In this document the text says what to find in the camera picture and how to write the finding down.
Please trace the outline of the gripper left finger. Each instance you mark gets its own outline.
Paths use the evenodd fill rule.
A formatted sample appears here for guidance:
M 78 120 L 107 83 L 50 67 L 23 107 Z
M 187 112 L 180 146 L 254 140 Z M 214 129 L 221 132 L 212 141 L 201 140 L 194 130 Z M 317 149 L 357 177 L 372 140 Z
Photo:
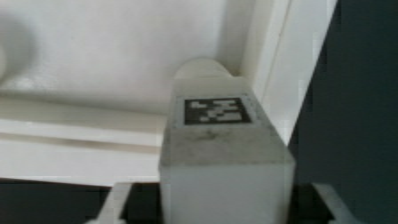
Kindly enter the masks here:
M 118 183 L 86 224 L 162 224 L 160 184 Z

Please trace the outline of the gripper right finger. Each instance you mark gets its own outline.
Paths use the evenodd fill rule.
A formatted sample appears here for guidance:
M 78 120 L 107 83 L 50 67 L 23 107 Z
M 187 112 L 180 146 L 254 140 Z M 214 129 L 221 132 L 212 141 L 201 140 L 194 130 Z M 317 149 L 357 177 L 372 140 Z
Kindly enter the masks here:
M 363 224 L 329 184 L 295 186 L 293 224 Z

